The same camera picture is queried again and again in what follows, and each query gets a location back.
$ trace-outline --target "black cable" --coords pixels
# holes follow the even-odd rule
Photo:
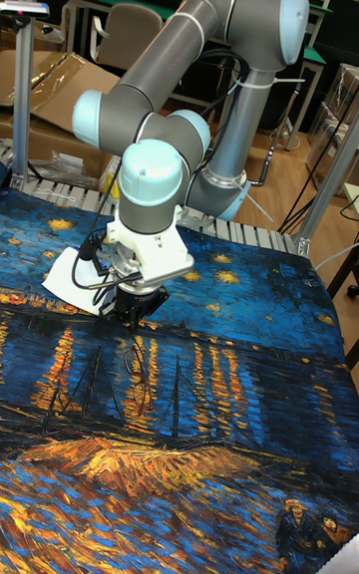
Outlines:
[[[235,52],[233,52],[231,49],[208,50],[206,52],[203,52],[203,54],[201,54],[198,61],[202,62],[204,59],[218,58],[218,57],[224,58],[224,59],[229,58],[231,60],[237,61],[239,63],[239,66],[240,66],[240,70],[238,71],[239,80],[243,83],[246,81],[248,74],[249,74],[249,65],[244,60],[244,58],[239,56],[239,54],[236,54]],[[216,99],[213,103],[211,103],[211,105],[208,105],[208,107],[203,109],[203,111],[200,113],[200,115],[204,118],[204,116],[206,116],[206,114],[211,112],[217,105],[219,105],[221,102],[223,102],[225,100],[225,98],[228,96],[228,92],[230,91],[231,88],[232,88],[232,86],[229,88],[229,90],[227,90],[227,92],[225,94],[223,94],[218,99]]]
[[[104,235],[103,235],[101,241],[98,241],[98,245],[99,245],[99,246],[100,246],[100,244],[104,241],[105,236],[106,236],[106,228],[105,228],[105,229],[101,229],[101,230],[104,230],[105,232],[104,232]],[[97,232],[97,231],[92,230],[90,233],[88,233],[87,236],[86,236],[86,238],[84,239],[84,242],[86,242],[87,240],[89,240],[89,238],[91,237],[91,235],[95,235],[96,232]],[[77,281],[77,279],[76,279],[76,267],[77,267],[77,265],[78,265],[78,263],[79,263],[79,259],[80,259],[80,251],[79,251],[78,254],[76,255],[76,257],[75,257],[75,262],[74,262],[73,267],[72,267],[72,271],[71,271],[72,283],[73,283],[77,288],[80,288],[80,289],[82,289],[82,290],[88,291],[88,290],[89,290],[89,286],[84,286],[83,284],[80,284],[80,283]]]
[[[94,221],[93,221],[93,223],[92,223],[92,225],[91,225],[91,228],[90,228],[88,234],[86,235],[86,237],[85,237],[85,239],[84,239],[84,242],[86,242],[86,241],[89,239],[89,237],[96,232],[96,231],[94,230],[94,229],[95,229],[95,226],[96,226],[96,223],[97,223],[97,221],[98,221],[98,219],[99,219],[99,216],[100,216],[100,213],[101,213],[102,209],[104,208],[104,206],[105,206],[107,200],[109,199],[109,195],[110,195],[110,193],[111,193],[112,187],[113,187],[113,185],[114,185],[114,183],[115,183],[115,180],[116,180],[116,178],[117,178],[117,176],[118,176],[118,174],[119,174],[120,167],[121,167],[121,163],[122,163],[122,159],[120,158],[119,163],[118,163],[118,165],[117,165],[117,167],[116,167],[116,169],[115,169],[114,175],[113,175],[113,177],[112,177],[112,180],[111,180],[111,182],[110,182],[109,188],[107,189],[105,195],[103,196],[103,198],[102,198],[102,200],[101,200],[101,203],[100,203],[100,206],[99,206],[99,208],[98,208],[98,210],[97,210],[97,213],[96,213],[96,215],[95,215]],[[79,282],[76,280],[76,267],[77,267],[77,265],[78,265],[79,259],[80,259],[80,252],[77,254],[77,256],[76,256],[76,258],[75,258],[75,262],[74,262],[74,264],[73,264],[73,268],[72,268],[72,272],[71,272],[72,282],[73,282],[73,284],[74,284],[77,288],[80,288],[80,289],[82,289],[82,290],[89,290],[89,287],[88,287],[88,286],[83,286],[82,284],[79,284]]]
[[[36,177],[42,182],[44,179],[42,175],[40,175],[39,171],[35,168],[35,166],[28,160],[28,167],[30,170],[36,175]]]
[[[213,58],[214,58],[214,57],[216,57],[216,56],[218,56],[218,55],[220,55],[222,58],[223,58],[223,56],[227,56],[228,58],[231,58],[231,59],[234,59],[234,60],[237,60],[237,61],[238,61],[239,65],[240,65],[240,69],[237,70],[237,72],[238,72],[238,78],[239,78],[239,80],[240,80],[242,83],[245,83],[245,81],[246,81],[246,79],[247,79],[247,77],[248,77],[250,68],[249,68],[248,63],[247,63],[241,56],[239,56],[239,54],[236,54],[235,52],[232,52],[231,50],[211,50],[211,51],[204,52],[204,53],[201,55],[201,58],[203,58],[203,57],[205,57],[205,58],[213,57]],[[228,96],[228,92],[230,91],[230,89],[229,89],[223,96],[221,96],[219,99],[217,99],[217,101],[215,101],[214,103],[212,103],[212,105],[209,105],[209,107],[207,107],[205,110],[203,110],[203,111],[201,112],[201,115],[203,116],[205,113],[207,113],[208,111],[210,111],[211,109],[213,109],[218,102],[221,102],[222,100],[225,100],[225,98]],[[204,169],[204,167],[209,163],[209,161],[212,160],[212,158],[214,157],[214,155],[215,155],[215,153],[216,153],[218,147],[220,146],[220,143],[221,143],[221,141],[222,141],[222,139],[223,139],[223,136],[224,136],[224,134],[225,134],[225,131],[226,131],[227,127],[228,127],[229,120],[230,120],[230,118],[231,118],[233,109],[234,109],[235,104],[236,104],[236,102],[237,102],[237,100],[238,100],[240,90],[241,90],[241,85],[237,85],[237,86],[235,87],[234,91],[233,91],[233,98],[232,98],[232,100],[231,100],[231,103],[230,103],[230,106],[229,106],[229,111],[228,111],[228,113],[227,113],[227,116],[226,116],[226,118],[225,118],[225,121],[224,121],[223,125],[216,131],[216,133],[214,134],[214,136],[212,136],[212,138],[211,138],[211,142],[213,142],[213,140],[214,140],[214,139],[218,136],[218,134],[219,134],[219,139],[218,139],[218,140],[216,141],[216,143],[215,143],[215,148],[214,148],[214,149],[210,149],[210,150],[207,152],[207,154],[206,154],[206,156],[204,157],[203,161],[198,165],[197,169],[194,170],[194,172],[193,172],[193,174],[192,174],[192,181],[194,181],[195,176],[196,176],[201,170]]]
[[[320,156],[319,156],[319,158],[317,159],[316,163],[314,164],[314,166],[313,166],[312,169],[310,170],[309,175],[308,175],[307,179],[305,180],[305,183],[303,184],[300,193],[297,195],[296,200],[295,200],[294,203],[292,204],[292,206],[291,206],[289,212],[287,213],[285,219],[283,220],[283,222],[281,223],[281,225],[280,225],[279,228],[277,229],[279,233],[284,233],[285,230],[287,229],[287,224],[288,224],[288,222],[291,221],[291,219],[292,219],[292,218],[291,218],[291,213],[292,213],[292,211],[294,210],[294,208],[296,207],[298,201],[300,200],[301,196],[303,195],[304,190],[306,189],[306,187],[307,187],[307,185],[308,185],[308,183],[309,183],[309,181],[310,181],[310,179],[311,179],[313,173],[315,172],[316,167],[318,166],[319,162],[322,160],[323,156],[326,154],[326,152],[327,152],[327,150],[328,150],[330,144],[332,143],[333,138],[334,138],[335,134],[337,133],[337,131],[338,131],[340,125],[342,125],[343,120],[345,119],[345,116],[347,115],[347,113],[348,113],[348,111],[349,111],[349,109],[350,109],[350,107],[351,107],[351,105],[352,105],[352,103],[353,103],[353,101],[354,101],[354,99],[355,99],[355,97],[356,97],[358,91],[359,91],[359,86],[356,88],[354,94],[352,95],[352,98],[350,99],[349,103],[347,104],[344,113],[342,114],[340,120],[338,121],[338,124],[337,124],[336,128],[334,129],[333,133],[331,134],[330,138],[328,139],[328,142],[326,143],[326,145],[325,145],[325,147],[324,147],[322,153],[320,154]]]
[[[349,215],[345,215],[345,213],[343,211],[346,211],[347,208],[349,208],[352,204],[354,204],[357,199],[359,198],[359,195],[356,195],[354,197],[354,199],[349,202],[349,204],[347,204],[346,206],[344,206],[342,209],[340,209],[340,215],[342,215],[343,217],[345,217],[345,219],[351,219],[353,222],[359,222],[358,217],[349,217]]]

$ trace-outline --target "starry night painting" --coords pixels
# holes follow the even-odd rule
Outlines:
[[[193,269],[130,332],[42,286],[91,213],[1,189],[0,217],[0,572],[314,574],[359,531],[308,260],[182,229]]]

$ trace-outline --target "brown cardboard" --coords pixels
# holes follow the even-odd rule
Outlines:
[[[13,117],[8,109],[0,110],[0,138],[13,136]],[[89,144],[82,143],[73,134],[31,116],[29,132],[29,159],[51,160],[52,151],[74,155],[83,160],[84,175],[99,178],[108,154]]]
[[[32,87],[44,79],[46,74],[63,59],[59,52],[35,52],[33,55]],[[0,54],[0,106],[13,107],[15,92],[15,52]]]
[[[359,68],[342,63],[328,91],[325,102],[333,114],[351,125],[359,109]]]
[[[107,93],[119,78],[75,54],[35,52],[33,68],[29,158],[50,160],[53,151],[73,155],[83,160],[85,176],[99,178],[110,155],[74,137],[73,108],[86,90]],[[0,54],[0,75],[0,105],[6,106],[0,109],[0,138],[6,139],[12,138],[15,52]]]
[[[308,170],[311,171],[317,162],[319,156],[324,151],[325,146],[327,145],[328,141],[331,140],[329,146],[327,147],[325,154],[319,164],[315,167],[314,172],[312,173],[313,182],[316,188],[319,188],[324,177],[327,175],[334,158],[337,155],[338,150],[340,149],[341,143],[343,142],[345,135],[348,131],[347,125],[340,125],[338,132],[334,135],[333,133],[339,123],[337,118],[329,120],[324,120],[320,130],[316,134],[316,142],[312,146],[311,151],[309,152],[306,158],[306,165]],[[355,155],[353,156],[350,165],[348,166],[344,176],[335,191],[335,195],[339,195],[340,197],[345,197],[345,192],[343,190],[344,182],[349,182],[350,184],[357,184],[359,185],[359,149],[357,149]]]
[[[34,30],[34,51],[47,51],[47,52],[64,52],[66,43],[65,41],[53,41],[53,32],[46,34],[43,32],[43,27],[51,27],[59,38],[61,37],[60,28],[56,25],[46,23],[45,21],[37,20],[35,22]],[[0,32],[0,52],[16,49],[16,34],[11,29],[11,24],[8,27],[2,27]]]
[[[118,76],[69,54],[33,89],[31,113],[71,132],[72,114],[80,96],[88,89],[107,94],[118,81]]]

